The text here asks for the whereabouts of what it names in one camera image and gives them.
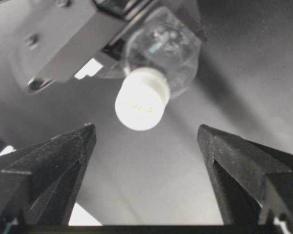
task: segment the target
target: clear glass bulb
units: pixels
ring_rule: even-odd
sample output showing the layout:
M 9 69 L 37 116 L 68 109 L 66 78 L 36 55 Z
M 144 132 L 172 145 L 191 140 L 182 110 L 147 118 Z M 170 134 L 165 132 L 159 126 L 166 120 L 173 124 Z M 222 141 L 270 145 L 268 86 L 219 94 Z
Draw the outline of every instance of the clear glass bulb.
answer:
M 125 126 L 139 131 L 156 126 L 168 100 L 182 94 L 195 78 L 200 44 L 166 7 L 157 9 L 132 34 L 124 50 L 127 77 L 115 103 Z

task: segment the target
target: led bulb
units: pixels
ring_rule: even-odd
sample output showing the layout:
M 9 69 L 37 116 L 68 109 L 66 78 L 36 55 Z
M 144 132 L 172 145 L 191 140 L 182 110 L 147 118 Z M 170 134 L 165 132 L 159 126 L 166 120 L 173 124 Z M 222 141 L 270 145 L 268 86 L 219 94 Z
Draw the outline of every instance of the led bulb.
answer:
M 161 120 L 170 97 L 165 76 L 153 68 L 129 74 L 117 95 L 115 111 L 120 122 L 136 131 L 146 131 Z

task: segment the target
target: screw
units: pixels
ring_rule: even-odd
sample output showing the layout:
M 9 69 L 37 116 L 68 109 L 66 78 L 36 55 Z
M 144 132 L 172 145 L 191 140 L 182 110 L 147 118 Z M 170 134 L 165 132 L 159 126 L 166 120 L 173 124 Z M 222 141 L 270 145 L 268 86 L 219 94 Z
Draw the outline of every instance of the screw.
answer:
M 32 46 L 37 43 L 37 40 L 38 40 L 37 34 L 31 34 L 25 37 L 24 42 L 26 46 Z
M 70 5 L 70 0 L 56 0 L 57 7 L 67 7 Z

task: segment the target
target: white bulb base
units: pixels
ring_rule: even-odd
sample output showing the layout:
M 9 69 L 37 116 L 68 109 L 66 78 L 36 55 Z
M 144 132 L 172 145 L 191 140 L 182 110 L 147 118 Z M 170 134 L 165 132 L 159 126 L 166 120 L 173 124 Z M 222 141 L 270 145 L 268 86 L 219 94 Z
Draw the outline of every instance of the white bulb base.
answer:
M 170 89 L 163 73 L 138 68 L 123 81 L 115 101 L 116 115 L 129 129 L 150 130 L 161 121 L 169 98 Z

